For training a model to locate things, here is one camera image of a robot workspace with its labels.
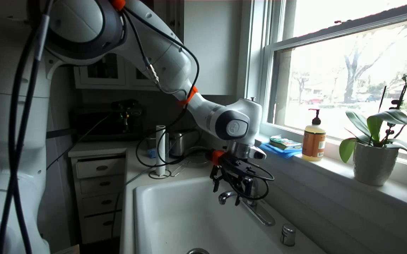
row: window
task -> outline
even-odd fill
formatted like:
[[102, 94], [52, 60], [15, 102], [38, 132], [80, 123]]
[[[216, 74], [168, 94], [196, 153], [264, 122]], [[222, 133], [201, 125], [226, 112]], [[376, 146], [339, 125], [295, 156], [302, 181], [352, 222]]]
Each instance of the window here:
[[[407, 0], [282, 0], [264, 46], [266, 120], [301, 133], [321, 109], [329, 137], [352, 136], [345, 112], [388, 109], [407, 77]], [[400, 136], [407, 142], [407, 127]]]

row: soap dispenser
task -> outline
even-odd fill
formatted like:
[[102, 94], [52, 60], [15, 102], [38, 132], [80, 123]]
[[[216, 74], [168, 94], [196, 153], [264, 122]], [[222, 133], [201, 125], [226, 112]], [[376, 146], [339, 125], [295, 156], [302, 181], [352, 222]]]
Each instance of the soap dispenser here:
[[319, 127], [319, 109], [311, 110], [315, 110], [316, 116], [312, 119], [312, 126], [306, 126], [304, 130], [302, 158], [306, 161], [319, 161], [323, 156], [326, 133]]

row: cabinet drawer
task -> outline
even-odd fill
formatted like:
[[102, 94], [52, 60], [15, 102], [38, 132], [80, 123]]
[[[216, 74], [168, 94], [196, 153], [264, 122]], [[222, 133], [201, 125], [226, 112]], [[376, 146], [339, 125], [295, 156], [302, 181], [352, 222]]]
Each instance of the cabinet drawer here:
[[104, 175], [117, 175], [124, 173], [124, 167], [124, 158], [78, 161], [76, 178], [83, 180]]
[[82, 180], [79, 181], [80, 194], [116, 194], [123, 188], [124, 177], [104, 177], [104, 178], [93, 178], [93, 180]]
[[107, 240], [111, 236], [111, 230], [114, 237], [120, 236], [120, 218], [120, 213], [116, 213], [116, 222], [113, 222], [114, 215], [106, 213], [83, 219], [80, 228], [82, 243], [87, 245], [93, 242]]
[[120, 194], [119, 202], [117, 202], [117, 194], [82, 199], [82, 208], [80, 208], [82, 215], [90, 216], [97, 213], [109, 213], [116, 209], [116, 204], [117, 211], [121, 209], [123, 192]]

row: potted plant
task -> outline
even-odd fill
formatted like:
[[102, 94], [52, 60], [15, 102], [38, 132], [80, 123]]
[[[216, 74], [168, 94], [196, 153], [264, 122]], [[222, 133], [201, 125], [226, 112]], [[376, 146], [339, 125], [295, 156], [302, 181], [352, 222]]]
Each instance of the potted plant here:
[[[407, 153], [407, 143], [397, 140], [403, 129], [407, 126], [407, 116], [400, 110], [403, 105], [403, 96], [407, 85], [401, 91], [398, 101], [393, 101], [394, 108], [386, 112], [363, 118], [355, 112], [346, 112], [350, 123], [363, 134], [360, 137], [346, 139], [339, 146], [339, 156], [343, 163], [353, 156], [355, 163], [355, 180], [381, 187], [390, 177], [396, 164], [398, 150]], [[387, 125], [384, 134], [381, 136], [383, 123]]]

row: window frame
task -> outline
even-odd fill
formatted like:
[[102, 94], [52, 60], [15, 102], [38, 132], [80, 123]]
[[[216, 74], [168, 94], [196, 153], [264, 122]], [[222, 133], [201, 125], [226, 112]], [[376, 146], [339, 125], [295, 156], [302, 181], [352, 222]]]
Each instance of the window frame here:
[[[271, 84], [274, 81], [273, 65], [275, 53], [407, 22], [407, 6], [404, 6], [379, 15], [345, 22], [301, 37], [288, 39], [291, 24], [288, 23], [288, 27], [285, 26], [288, 16], [287, 9], [292, 9], [292, 5], [295, 3], [297, 0], [251, 0], [249, 3], [250, 33], [247, 43], [249, 46], [244, 48], [244, 53], [247, 53], [247, 67], [244, 72], [246, 75], [240, 84], [244, 84], [244, 98], [256, 98], [256, 102], [264, 109], [260, 127], [263, 142], [266, 142], [266, 137], [273, 134], [281, 134], [282, 137], [292, 140], [302, 140], [302, 132], [299, 133], [285, 126], [267, 123], [268, 110], [266, 109], [268, 109], [271, 103], [268, 95], [271, 94]], [[338, 156], [339, 143], [340, 140], [326, 139], [326, 158], [340, 161]], [[407, 171], [407, 160], [397, 161], [397, 168]]]

